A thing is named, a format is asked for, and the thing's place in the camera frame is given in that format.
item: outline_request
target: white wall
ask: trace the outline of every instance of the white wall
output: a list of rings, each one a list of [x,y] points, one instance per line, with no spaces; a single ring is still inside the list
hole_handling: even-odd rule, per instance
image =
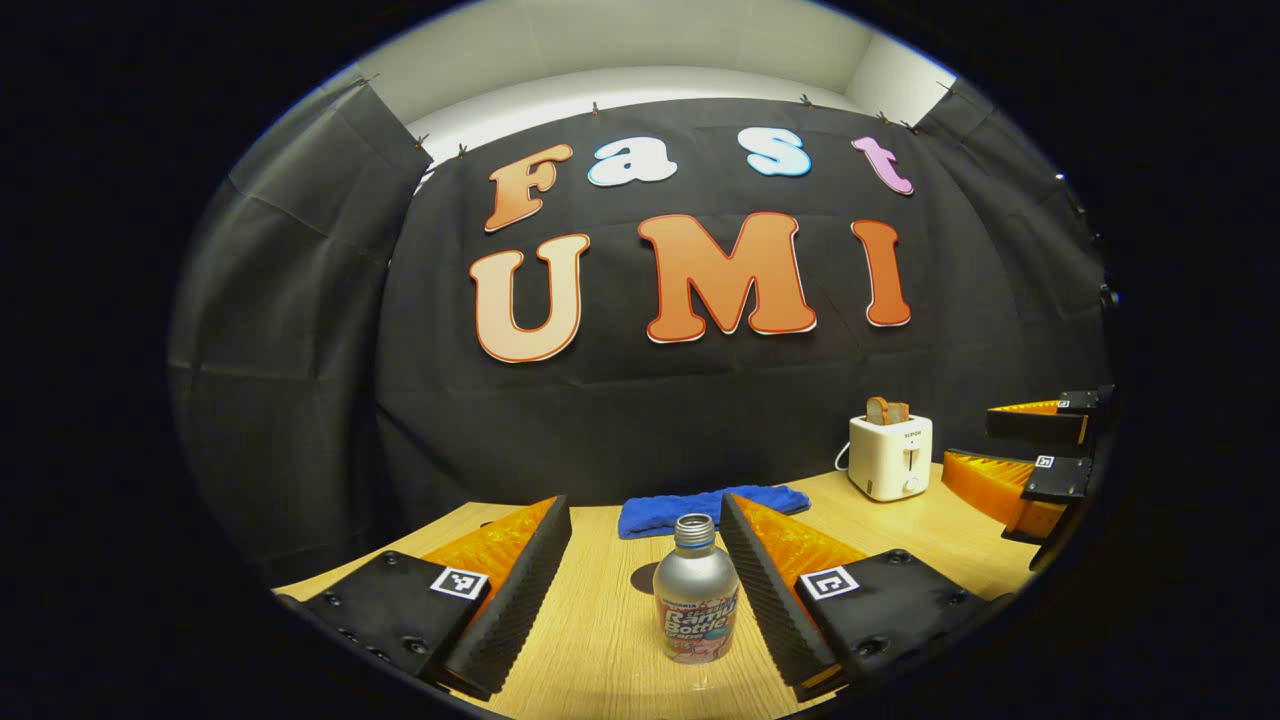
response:
[[[457,158],[460,142],[471,150],[530,127],[590,113],[593,101],[605,110],[690,97],[799,102],[800,95],[815,105],[865,114],[844,95],[820,87],[737,70],[660,65],[586,70],[515,85],[449,105],[406,127],[413,137],[430,133],[422,147],[435,159],[434,170]]]
[[[955,74],[897,40],[876,32],[845,97],[868,114],[915,124],[955,82]]]

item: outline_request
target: ceiling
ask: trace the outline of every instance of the ceiling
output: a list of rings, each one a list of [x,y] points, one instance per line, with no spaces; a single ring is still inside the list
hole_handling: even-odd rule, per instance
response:
[[[806,0],[483,0],[358,60],[403,123],[511,85],[699,65],[845,94],[870,27]]]

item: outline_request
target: wooden table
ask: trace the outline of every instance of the wooden table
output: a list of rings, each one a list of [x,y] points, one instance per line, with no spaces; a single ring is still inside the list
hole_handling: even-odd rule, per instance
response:
[[[901,547],[987,600],[1020,588],[1032,575],[1027,565],[1036,546],[1001,539],[1004,525],[956,497],[941,474],[934,464],[924,493],[890,503],[869,500],[844,473],[785,484],[813,501],[797,520],[863,552]],[[470,502],[383,550],[422,556],[516,509]],[[617,505],[570,509],[573,537],[503,691],[483,703],[460,697],[511,717],[590,720],[773,719],[832,697],[796,702],[769,659],[745,592],[728,655],[707,665],[663,656],[653,596],[635,589],[630,578],[662,560],[673,541],[620,539],[620,512]],[[724,547],[718,537],[717,544]],[[307,600],[378,552],[276,592]]]

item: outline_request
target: pink letter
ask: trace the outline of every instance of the pink letter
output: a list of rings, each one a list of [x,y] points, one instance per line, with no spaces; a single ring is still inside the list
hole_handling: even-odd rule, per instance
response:
[[[859,137],[852,142],[852,145],[867,154],[867,159],[872,161],[872,168],[876,169],[876,174],[884,181],[884,184],[887,184],[890,190],[902,195],[911,195],[911,192],[915,191],[915,188],[911,187],[911,181],[899,177],[899,174],[893,172],[893,165],[890,163],[896,163],[897,158],[895,158],[888,150],[881,147],[874,138]]]

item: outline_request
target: blue letter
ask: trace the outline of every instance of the blue letter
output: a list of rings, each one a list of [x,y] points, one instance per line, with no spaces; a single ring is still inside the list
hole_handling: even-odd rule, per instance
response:
[[[813,163],[805,154],[804,141],[782,128],[746,128],[737,133],[737,143],[751,151],[746,164],[762,176],[803,176]]]
[[[616,140],[596,150],[595,159],[600,161],[588,170],[586,179],[600,187],[634,179],[658,182],[676,174],[676,164],[667,159],[667,143],[657,137]]]

